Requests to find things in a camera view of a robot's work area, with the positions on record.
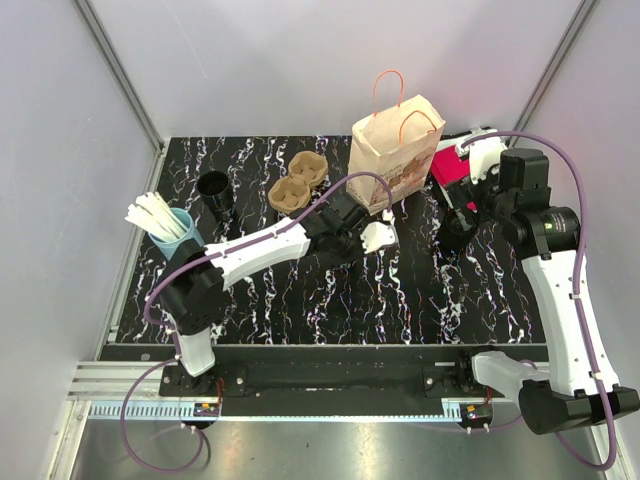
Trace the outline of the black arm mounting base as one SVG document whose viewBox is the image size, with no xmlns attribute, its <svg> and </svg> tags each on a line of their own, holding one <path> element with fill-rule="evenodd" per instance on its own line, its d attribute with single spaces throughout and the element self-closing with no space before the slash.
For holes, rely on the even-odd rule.
<svg viewBox="0 0 640 480">
<path fill-rule="evenodd" d="M 463 395 L 487 391 L 471 373 L 471 356 L 490 345 L 461 346 L 219 346 L 215 363 L 201 374 L 180 364 L 162 370 L 163 397 L 208 397 L 222 391 L 241 397 L 277 392 L 357 388 L 426 395 L 450 388 Z"/>
</svg>

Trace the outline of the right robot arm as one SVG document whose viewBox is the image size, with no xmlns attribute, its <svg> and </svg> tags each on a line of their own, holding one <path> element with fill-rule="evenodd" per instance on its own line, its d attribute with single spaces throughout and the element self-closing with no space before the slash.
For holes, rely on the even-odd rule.
<svg viewBox="0 0 640 480">
<path fill-rule="evenodd" d="M 470 174 L 458 183 L 441 240 L 466 244 L 480 221 L 499 223 L 533 290 L 543 324 L 548 372 L 527 367 L 495 347 L 461 356 L 454 384 L 466 396 L 487 387 L 519 407 L 529 429 L 557 433 L 605 423 L 639 409 L 639 394 L 624 387 L 599 336 L 586 285 L 575 264 L 580 220 L 568 207 L 550 204 L 549 160 L 537 149 L 476 142 L 468 153 Z"/>
</svg>

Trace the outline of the beige paper takeout bag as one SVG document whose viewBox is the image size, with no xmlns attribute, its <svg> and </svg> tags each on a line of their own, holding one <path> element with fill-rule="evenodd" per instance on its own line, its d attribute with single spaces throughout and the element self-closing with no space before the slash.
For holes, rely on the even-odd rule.
<svg viewBox="0 0 640 480">
<path fill-rule="evenodd" d="M 399 202 L 424 186 L 446 121 L 423 96 L 357 121 L 346 188 L 370 213 Z"/>
</svg>

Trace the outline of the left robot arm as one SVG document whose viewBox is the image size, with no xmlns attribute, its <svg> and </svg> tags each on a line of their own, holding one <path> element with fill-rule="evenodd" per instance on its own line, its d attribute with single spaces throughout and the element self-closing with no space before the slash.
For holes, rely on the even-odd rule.
<svg viewBox="0 0 640 480">
<path fill-rule="evenodd" d="M 196 396 L 215 386 L 210 328 L 215 300 L 274 265 L 320 256 L 341 265 L 365 256 L 361 234 L 373 220 L 367 209 L 337 193 L 312 209 L 298 209 L 274 225 L 227 243 L 184 241 L 168 263 L 156 299 L 170 315 L 181 384 Z"/>
</svg>

